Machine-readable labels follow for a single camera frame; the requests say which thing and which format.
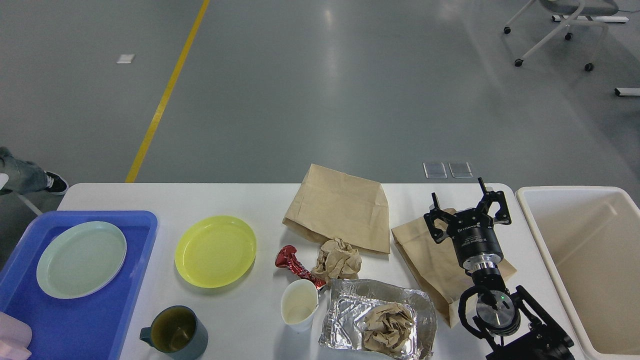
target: aluminum foil tray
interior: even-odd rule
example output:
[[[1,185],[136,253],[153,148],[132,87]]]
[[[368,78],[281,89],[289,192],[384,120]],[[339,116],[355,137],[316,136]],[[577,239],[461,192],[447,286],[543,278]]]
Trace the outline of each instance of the aluminum foil tray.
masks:
[[[365,315],[376,306],[394,302],[409,309],[413,328],[402,351],[391,356],[419,360],[432,355],[437,320],[429,295],[370,279],[332,279],[331,300],[318,342],[329,348],[369,351],[362,345]]]

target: robotic arm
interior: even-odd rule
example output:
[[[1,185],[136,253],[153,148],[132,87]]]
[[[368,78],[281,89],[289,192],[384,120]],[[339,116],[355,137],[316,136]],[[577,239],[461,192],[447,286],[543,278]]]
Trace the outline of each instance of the robotic arm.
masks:
[[[451,238],[458,264],[469,275],[474,285],[460,297],[458,315],[468,332],[479,339],[485,339],[493,352],[487,360],[572,360],[568,348],[573,341],[556,321],[522,287],[509,293],[504,284],[498,264],[502,261],[502,249],[493,227],[495,224],[509,225],[511,216],[503,192],[487,191],[482,178],[478,178],[483,197],[475,208],[449,214],[440,209],[438,198],[432,193],[433,209],[424,214],[431,237],[436,243]],[[500,208],[494,217],[488,214],[491,205],[497,202]],[[435,220],[447,224],[446,231],[438,229]],[[467,300],[478,295],[476,315],[467,320]],[[529,333],[504,345],[504,337],[513,335],[520,327],[520,312],[530,321]],[[494,336],[500,336],[500,345]]]

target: black shoe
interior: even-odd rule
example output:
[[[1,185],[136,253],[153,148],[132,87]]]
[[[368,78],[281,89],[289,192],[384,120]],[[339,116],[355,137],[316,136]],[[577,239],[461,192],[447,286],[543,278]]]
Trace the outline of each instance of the black shoe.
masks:
[[[69,189],[66,180],[54,172],[45,171],[45,173],[47,173],[47,187],[44,190],[53,195],[64,195]]]

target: gray mug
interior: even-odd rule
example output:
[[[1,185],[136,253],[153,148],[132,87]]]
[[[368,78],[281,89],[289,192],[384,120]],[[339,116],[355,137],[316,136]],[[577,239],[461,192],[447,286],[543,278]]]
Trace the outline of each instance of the gray mug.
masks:
[[[207,348],[209,335],[196,314],[182,305],[162,310],[150,327],[140,330],[140,340],[175,360],[194,360]]]

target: yellow floor line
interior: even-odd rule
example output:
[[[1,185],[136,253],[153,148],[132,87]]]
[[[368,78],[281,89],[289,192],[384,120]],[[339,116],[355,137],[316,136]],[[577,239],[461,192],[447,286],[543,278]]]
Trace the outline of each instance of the yellow floor line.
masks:
[[[142,144],[140,144],[140,148],[138,149],[136,158],[133,160],[133,164],[131,165],[131,169],[129,170],[129,174],[127,175],[127,179],[125,180],[125,183],[135,182],[136,177],[138,176],[138,172],[140,171],[140,167],[142,166],[142,161],[145,160],[145,156],[147,155],[147,151],[149,150],[149,145],[151,145],[151,141],[154,139],[154,135],[156,134],[156,129],[158,128],[160,119],[164,114],[164,109],[166,108],[166,104],[169,102],[169,98],[171,97],[171,93],[173,92],[173,87],[175,86],[176,81],[178,81],[178,77],[180,76],[180,71],[182,70],[184,61],[186,60],[187,55],[189,54],[189,49],[191,48],[193,39],[196,37],[196,34],[198,33],[198,28],[200,27],[200,23],[202,22],[202,17],[204,16],[204,13],[207,11],[208,5],[209,5],[209,0],[202,1],[202,6],[200,7],[200,11],[198,12],[198,17],[196,17],[196,21],[194,21],[193,26],[191,27],[191,32],[189,33],[189,37],[187,37],[187,41],[184,43],[184,47],[182,48],[182,52],[180,53],[178,62],[175,64],[175,67],[173,68],[173,73],[171,74],[169,83],[166,85],[166,88],[164,89],[162,99],[160,99],[160,103],[158,104],[156,113],[154,114],[154,118],[151,120],[151,124],[149,124],[149,128],[147,129],[145,138],[142,140]]]

